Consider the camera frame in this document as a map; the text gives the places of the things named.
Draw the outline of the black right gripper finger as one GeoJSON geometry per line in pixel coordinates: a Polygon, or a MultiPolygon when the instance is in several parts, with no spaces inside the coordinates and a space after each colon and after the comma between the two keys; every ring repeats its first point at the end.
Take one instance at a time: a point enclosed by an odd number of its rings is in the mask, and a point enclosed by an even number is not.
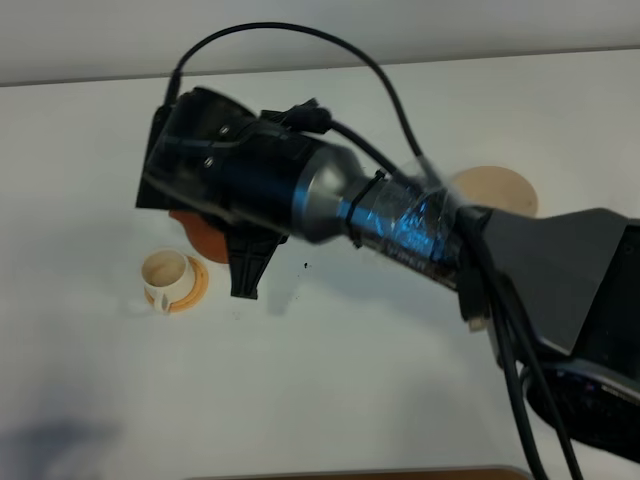
{"type": "Polygon", "coordinates": [[[227,256],[231,296],[257,299],[258,285],[276,249],[288,237],[277,232],[232,232],[227,234],[227,256]]]}
{"type": "Polygon", "coordinates": [[[151,121],[136,206],[208,215],[210,106],[160,106],[151,121]]]}

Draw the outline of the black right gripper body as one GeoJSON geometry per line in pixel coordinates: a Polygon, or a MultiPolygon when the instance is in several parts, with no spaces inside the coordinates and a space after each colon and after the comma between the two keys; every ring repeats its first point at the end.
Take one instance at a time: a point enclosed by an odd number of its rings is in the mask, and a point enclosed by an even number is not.
{"type": "Polygon", "coordinates": [[[319,147],[195,88],[179,97],[159,137],[159,181],[203,213],[289,233],[297,181],[319,147]]]}

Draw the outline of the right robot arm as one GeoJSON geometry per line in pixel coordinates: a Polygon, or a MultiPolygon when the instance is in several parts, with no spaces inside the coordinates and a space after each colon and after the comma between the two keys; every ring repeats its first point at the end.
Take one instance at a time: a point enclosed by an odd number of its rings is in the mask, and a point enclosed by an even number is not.
{"type": "Polygon", "coordinates": [[[467,205],[433,173],[364,173],[324,142],[314,101],[254,114],[205,88],[153,117],[136,204],[194,213],[255,298],[277,246],[349,239],[454,291],[467,321],[513,319],[525,397],[591,447],[639,458],[639,224],[606,209],[542,219],[467,205]]]}

